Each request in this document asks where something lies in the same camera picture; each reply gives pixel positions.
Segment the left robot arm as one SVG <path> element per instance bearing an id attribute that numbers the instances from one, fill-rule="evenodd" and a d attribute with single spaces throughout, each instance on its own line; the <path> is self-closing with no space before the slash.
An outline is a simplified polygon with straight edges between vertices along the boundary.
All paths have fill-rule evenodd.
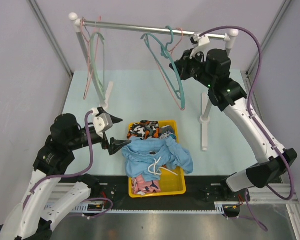
<path id="1" fill-rule="evenodd" d="M 81 127 L 71 113 L 59 115 L 50 127 L 50 135 L 37 154 L 31 179 L 21 203 L 0 225 L 0 240 L 49 240 L 59 223 L 80 203 L 100 196 L 99 180 L 88 174 L 94 162 L 93 145 L 101 144 L 109 155 L 116 154 L 130 140 L 108 139 L 106 131 L 121 118 L 102 107 L 92 108 Z M 74 151 L 88 147 L 89 165 L 84 170 L 66 174 L 75 160 Z M 46 208 L 53 190 L 62 179 L 76 178 L 74 187 L 54 205 Z"/>

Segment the light blue shorts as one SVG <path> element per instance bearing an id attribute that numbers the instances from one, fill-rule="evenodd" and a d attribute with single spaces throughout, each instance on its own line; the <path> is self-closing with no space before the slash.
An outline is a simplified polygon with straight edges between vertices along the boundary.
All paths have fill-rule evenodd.
<path id="1" fill-rule="evenodd" d="M 172 137 L 146 140 L 133 137 L 121 152 L 125 159 L 126 175 L 130 178 L 142 176 L 146 182 L 159 180 L 163 166 L 170 171 L 180 167 L 186 174 L 194 170 L 190 151 Z"/>

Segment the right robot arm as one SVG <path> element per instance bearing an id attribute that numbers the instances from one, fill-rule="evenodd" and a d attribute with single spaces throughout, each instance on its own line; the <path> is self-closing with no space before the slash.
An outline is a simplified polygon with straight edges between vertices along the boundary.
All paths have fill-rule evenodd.
<path id="1" fill-rule="evenodd" d="M 247 93 L 230 77 L 231 59 L 225 50 L 212 49 L 207 55 L 191 54 L 191 49 L 185 50 L 170 68 L 182 80 L 193 78 L 207 87 L 212 105 L 237 126 L 257 160 L 257 164 L 226 178 L 220 188 L 221 196 L 232 201 L 243 189 L 266 187 L 288 171 L 298 154 L 278 142 L 248 104 Z"/>

